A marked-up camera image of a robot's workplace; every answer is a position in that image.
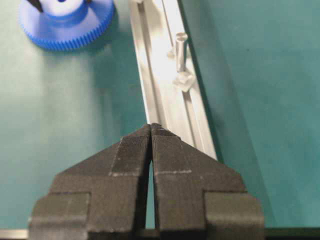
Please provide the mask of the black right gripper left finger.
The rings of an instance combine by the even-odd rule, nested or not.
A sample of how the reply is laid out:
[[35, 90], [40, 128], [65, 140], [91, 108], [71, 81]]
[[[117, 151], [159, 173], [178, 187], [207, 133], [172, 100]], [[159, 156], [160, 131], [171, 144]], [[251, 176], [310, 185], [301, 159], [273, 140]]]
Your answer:
[[146, 224], [151, 127], [58, 173], [28, 225], [31, 240], [131, 240]]

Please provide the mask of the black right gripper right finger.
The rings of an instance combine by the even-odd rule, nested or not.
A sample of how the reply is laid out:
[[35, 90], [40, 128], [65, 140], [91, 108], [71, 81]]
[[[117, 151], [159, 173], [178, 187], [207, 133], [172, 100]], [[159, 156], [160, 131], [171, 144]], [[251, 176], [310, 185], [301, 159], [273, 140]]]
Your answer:
[[156, 227], [163, 240], [262, 240], [264, 214], [241, 175], [151, 125]]

